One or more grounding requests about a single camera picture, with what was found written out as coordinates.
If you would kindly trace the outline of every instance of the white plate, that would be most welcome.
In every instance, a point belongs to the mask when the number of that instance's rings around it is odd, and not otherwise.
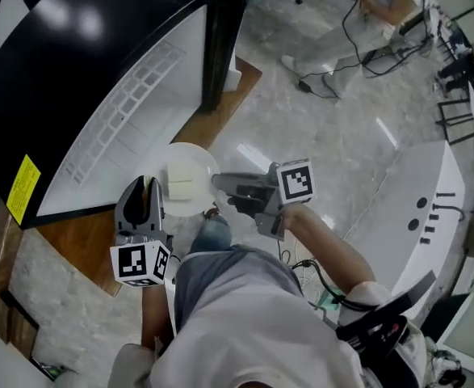
[[[212,176],[219,174],[215,159],[200,146],[187,142],[169,144],[155,153],[150,167],[145,169],[145,175],[156,178],[163,190],[163,205],[165,214],[176,217],[191,217],[212,207],[217,198],[218,190],[212,184]],[[199,196],[193,200],[170,200],[168,197],[168,177],[166,166],[169,162],[190,159],[202,169],[197,178]]]

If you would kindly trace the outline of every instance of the person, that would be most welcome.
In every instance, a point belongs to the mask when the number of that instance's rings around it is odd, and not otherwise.
[[[378,305],[390,299],[363,257],[311,209],[285,206],[282,225],[348,300]],[[265,251],[231,246],[218,211],[208,212],[175,280],[177,336],[157,359],[155,337],[170,327],[166,295],[162,286],[143,289],[141,345],[120,350],[108,388],[378,386],[367,385],[358,353],[303,298],[293,270]],[[340,323],[363,314],[342,307]],[[425,341],[413,325],[403,346],[422,382]]]
[[[453,77],[454,75],[459,76],[445,82],[447,78]],[[436,80],[443,89],[445,96],[448,96],[454,89],[464,89],[468,85],[468,82],[474,80],[474,45],[470,53],[459,57],[450,65],[441,69],[438,72]]]
[[[299,48],[293,56],[283,55],[283,65],[305,77],[325,72],[325,64],[337,64],[333,74],[323,74],[322,80],[330,95],[342,98],[353,77],[360,71],[362,60],[371,50],[381,49],[390,43],[396,31],[418,15],[422,8],[434,0],[359,0],[360,10],[355,11],[342,25],[314,40],[308,47]]]

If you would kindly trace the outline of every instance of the white pants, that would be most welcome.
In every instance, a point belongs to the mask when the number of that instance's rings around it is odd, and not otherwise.
[[[389,44],[387,24],[373,15],[358,13],[345,22],[346,31],[357,45],[360,59],[371,50],[381,49]],[[342,26],[336,27],[308,47],[303,47],[295,57],[295,67],[299,74],[319,74],[325,72],[324,64],[338,61],[332,75],[325,75],[325,83],[341,98],[353,77],[360,71],[359,59],[354,45],[350,42]]]

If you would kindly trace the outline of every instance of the yellow warning label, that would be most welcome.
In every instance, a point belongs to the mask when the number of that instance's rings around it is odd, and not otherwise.
[[[9,198],[7,199],[7,208],[18,224],[21,224],[23,220],[28,201],[34,192],[34,187],[40,175],[40,171],[32,160],[28,155],[25,155],[14,183],[12,184],[12,188],[10,189]]]

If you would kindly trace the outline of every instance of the marble floor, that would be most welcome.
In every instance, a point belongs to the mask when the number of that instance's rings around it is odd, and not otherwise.
[[[442,100],[433,92],[433,76],[442,65],[437,53],[415,57],[384,78],[358,77],[350,96],[338,102],[294,87],[294,76],[278,63],[279,55],[340,24],[349,4],[304,0],[297,6],[294,0],[260,0],[248,9],[237,55],[263,76],[210,149],[222,171],[264,171],[270,161],[311,158],[318,194],[309,206],[342,237],[368,206],[401,149],[443,139],[434,124],[436,103]],[[474,141],[454,147],[468,185],[465,209],[473,206],[473,151]],[[221,211],[235,243],[277,254],[276,242],[259,236],[250,218],[225,204]],[[200,216],[166,218],[180,255],[187,252],[200,222]],[[465,226],[458,230],[433,300],[450,287]],[[293,250],[292,237],[284,246]],[[297,250],[293,257],[306,256],[304,249]],[[309,287],[309,297],[317,297],[320,286]],[[105,386],[117,351],[139,339],[141,291],[124,287],[117,297],[107,296],[35,230],[24,235],[10,290],[40,324],[35,357],[78,371],[91,386]]]

